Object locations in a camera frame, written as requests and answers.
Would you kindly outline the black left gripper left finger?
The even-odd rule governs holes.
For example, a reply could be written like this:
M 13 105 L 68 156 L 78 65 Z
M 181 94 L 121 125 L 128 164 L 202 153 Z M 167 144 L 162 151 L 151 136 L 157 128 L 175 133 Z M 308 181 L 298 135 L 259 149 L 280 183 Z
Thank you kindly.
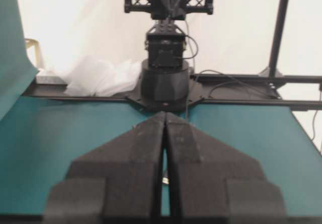
M 165 119 L 159 112 L 74 159 L 45 216 L 160 216 Z

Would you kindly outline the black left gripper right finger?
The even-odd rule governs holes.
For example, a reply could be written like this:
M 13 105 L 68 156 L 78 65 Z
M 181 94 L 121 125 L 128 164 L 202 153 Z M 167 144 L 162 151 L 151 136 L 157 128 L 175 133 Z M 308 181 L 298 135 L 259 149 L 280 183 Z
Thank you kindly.
M 258 160 L 166 114 L 172 216 L 286 216 Z

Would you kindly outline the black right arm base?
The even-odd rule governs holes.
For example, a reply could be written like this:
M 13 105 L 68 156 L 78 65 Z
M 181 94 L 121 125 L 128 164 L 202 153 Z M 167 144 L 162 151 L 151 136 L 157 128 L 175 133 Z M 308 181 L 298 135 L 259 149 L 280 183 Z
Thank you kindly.
M 181 67 L 159 69 L 149 66 L 146 59 L 137 85 L 126 99 L 152 112 L 182 112 L 203 101 L 205 90 L 190 79 L 187 61 Z

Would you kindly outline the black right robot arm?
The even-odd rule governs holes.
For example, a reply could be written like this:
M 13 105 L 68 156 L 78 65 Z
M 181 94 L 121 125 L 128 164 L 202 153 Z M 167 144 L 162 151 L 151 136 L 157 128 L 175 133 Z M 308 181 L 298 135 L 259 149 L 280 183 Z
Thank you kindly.
M 186 35 L 176 20 L 188 13 L 213 12 L 213 0 L 125 0 L 125 12 L 148 12 L 158 20 L 148 33 L 142 95 L 148 99 L 189 100 Z M 159 216 L 162 152 L 168 151 L 171 216 L 180 223 L 285 223 L 280 189 L 269 182 L 251 156 L 205 134 L 172 113 L 158 113 L 133 131 L 130 179 L 144 195 L 133 213 Z

